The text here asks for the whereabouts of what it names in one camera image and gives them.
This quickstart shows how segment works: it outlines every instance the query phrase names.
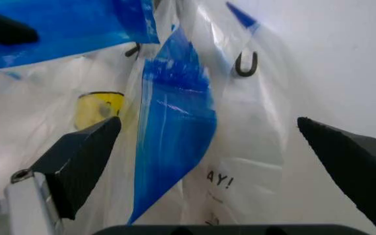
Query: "blue plastic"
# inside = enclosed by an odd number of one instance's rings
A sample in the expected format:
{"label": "blue plastic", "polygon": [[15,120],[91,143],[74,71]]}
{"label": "blue plastic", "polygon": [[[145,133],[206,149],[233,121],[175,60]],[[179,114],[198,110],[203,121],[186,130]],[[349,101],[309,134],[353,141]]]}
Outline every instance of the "blue plastic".
{"label": "blue plastic", "polygon": [[209,85],[181,28],[146,61],[129,224],[204,156],[217,125]]}
{"label": "blue plastic", "polygon": [[152,9],[151,0],[0,0],[0,14],[40,37],[37,43],[0,45],[0,68],[131,41],[158,43]]}
{"label": "blue plastic", "polygon": [[237,8],[235,5],[233,5],[230,2],[226,2],[227,7],[230,9],[230,11],[236,16],[237,20],[245,26],[245,28],[248,28],[252,31],[252,33],[259,27],[256,20]]}

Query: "yellow object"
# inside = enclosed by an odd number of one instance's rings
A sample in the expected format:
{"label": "yellow object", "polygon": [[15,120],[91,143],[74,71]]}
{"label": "yellow object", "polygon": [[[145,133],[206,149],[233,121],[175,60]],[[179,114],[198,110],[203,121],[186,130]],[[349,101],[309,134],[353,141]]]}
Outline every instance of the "yellow object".
{"label": "yellow object", "polygon": [[75,127],[85,129],[112,116],[118,116],[124,95],[117,92],[91,92],[78,98]]}

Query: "screw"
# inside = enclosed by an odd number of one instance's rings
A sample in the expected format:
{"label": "screw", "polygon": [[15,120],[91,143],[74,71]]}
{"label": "screw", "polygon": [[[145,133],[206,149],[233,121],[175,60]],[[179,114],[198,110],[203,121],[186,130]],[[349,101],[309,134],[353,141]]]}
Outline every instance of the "screw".
{"label": "screw", "polygon": [[15,172],[11,176],[11,183],[15,184],[17,182],[23,181],[23,180],[28,179],[28,178],[33,177],[33,176],[34,176],[34,173],[30,169],[20,170],[20,171]]}

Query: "white plastic bag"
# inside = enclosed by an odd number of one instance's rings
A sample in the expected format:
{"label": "white plastic bag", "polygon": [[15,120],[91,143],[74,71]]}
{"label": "white plastic bag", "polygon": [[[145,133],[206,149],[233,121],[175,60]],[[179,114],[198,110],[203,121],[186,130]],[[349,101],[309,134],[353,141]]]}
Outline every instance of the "white plastic bag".
{"label": "white plastic bag", "polygon": [[29,167],[62,135],[76,131],[88,92],[125,92],[134,43],[0,70],[0,197],[9,177]]}
{"label": "white plastic bag", "polygon": [[[275,213],[289,113],[285,87],[280,88],[279,83],[285,85],[286,74],[277,48],[273,48],[276,45],[267,38],[272,34],[261,26],[251,40],[251,33],[230,11],[227,15],[214,11],[224,7],[222,1],[164,0],[156,11],[160,13],[155,18],[161,44],[171,29],[180,25],[207,67],[218,127],[200,164],[136,224],[265,223]],[[228,33],[230,29],[238,33]],[[152,58],[158,49],[143,46],[140,55]],[[232,72],[243,49],[244,62],[250,61],[247,50],[259,54],[258,70],[249,78],[238,78]],[[109,164],[111,193],[105,226],[125,224],[132,211],[143,58],[136,64],[120,113],[123,130]]]}

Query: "white wall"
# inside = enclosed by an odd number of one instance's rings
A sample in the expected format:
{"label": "white wall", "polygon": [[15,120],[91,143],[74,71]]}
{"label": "white wall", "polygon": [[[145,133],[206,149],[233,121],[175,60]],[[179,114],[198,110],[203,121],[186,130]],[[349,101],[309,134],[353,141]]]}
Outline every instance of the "white wall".
{"label": "white wall", "polygon": [[[376,0],[234,0],[286,45],[294,115],[376,137]],[[295,128],[278,222],[335,223],[376,234]]]}

